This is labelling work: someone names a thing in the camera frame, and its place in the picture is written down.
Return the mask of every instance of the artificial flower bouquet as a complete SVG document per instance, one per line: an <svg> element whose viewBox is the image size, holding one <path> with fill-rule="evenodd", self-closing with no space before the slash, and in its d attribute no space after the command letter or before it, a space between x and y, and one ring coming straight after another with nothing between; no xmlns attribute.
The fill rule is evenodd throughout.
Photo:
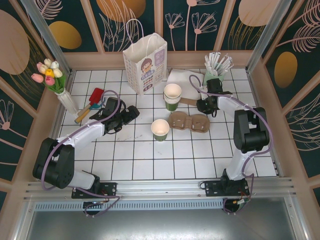
<svg viewBox="0 0 320 240"><path fill-rule="evenodd" d="M64 75L59 69L59 63L57 61L51 61L49 58L36 64L39 73L32 74L31 78L37 83L43 83L49 90L61 94L65 90L66 75Z"/></svg>

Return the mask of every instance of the cartoon character print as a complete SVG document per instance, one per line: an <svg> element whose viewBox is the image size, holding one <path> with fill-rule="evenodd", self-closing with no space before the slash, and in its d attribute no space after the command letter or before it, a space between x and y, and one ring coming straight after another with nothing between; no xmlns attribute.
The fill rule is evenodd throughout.
<svg viewBox="0 0 320 240"><path fill-rule="evenodd" d="M141 65L142 76L146 75L151 71L152 60L150 58L146 58Z"/></svg>

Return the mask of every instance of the wooden handle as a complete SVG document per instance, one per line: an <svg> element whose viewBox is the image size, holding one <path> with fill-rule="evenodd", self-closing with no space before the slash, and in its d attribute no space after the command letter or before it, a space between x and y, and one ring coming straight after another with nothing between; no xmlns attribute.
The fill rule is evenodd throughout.
<svg viewBox="0 0 320 240"><path fill-rule="evenodd" d="M89 108L91 107L90 103L84 107L84 109L82 109L80 112L78 112L78 116L82 116L85 111L87 111Z"/></svg>
<svg viewBox="0 0 320 240"><path fill-rule="evenodd" d="M78 117L74 120L74 122L75 122L76 124L80 123L80 122L82 121L82 119L84 119L85 116L87 116L87 114L88 114L89 112L90 112L90 109L87 109L87 110L84 112L84 114L82 114L81 116L78 116Z"/></svg>

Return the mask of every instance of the white vase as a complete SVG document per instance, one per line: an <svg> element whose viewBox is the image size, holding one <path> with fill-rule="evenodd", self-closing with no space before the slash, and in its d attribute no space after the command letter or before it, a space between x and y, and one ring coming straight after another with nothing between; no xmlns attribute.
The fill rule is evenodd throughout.
<svg viewBox="0 0 320 240"><path fill-rule="evenodd" d="M76 114L79 111L77 104L66 89L64 89L62 93L55 92L55 94L58 96L60 103L62 103L70 114Z"/></svg>

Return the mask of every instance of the bag handle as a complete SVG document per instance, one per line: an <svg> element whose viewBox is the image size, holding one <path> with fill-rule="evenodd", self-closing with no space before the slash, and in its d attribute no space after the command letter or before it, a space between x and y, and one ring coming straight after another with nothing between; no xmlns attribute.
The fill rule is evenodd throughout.
<svg viewBox="0 0 320 240"><path fill-rule="evenodd" d="M131 44L134 44L134 42L133 42L132 39L130 38L130 34L129 34L129 31L128 31L128 23L129 23L130 21L132 21L132 20L136 20L136 21L140 24L141 30L142 30L142 37L144 37L144 28L142 27L141 22L140 22L138 19L136 19L136 18L132 18L132 19L130 19L129 21L126 22L126 24L125 24L126 33L128 34L128 38L129 38Z"/></svg>
<svg viewBox="0 0 320 240"><path fill-rule="evenodd" d="M147 57L147 53L148 53L148 47L149 47L149 41L152 37L156 36L157 38L159 38L158 34L152 34L152 36L148 39L148 43L146 45L146 50L145 50L145 57Z"/></svg>

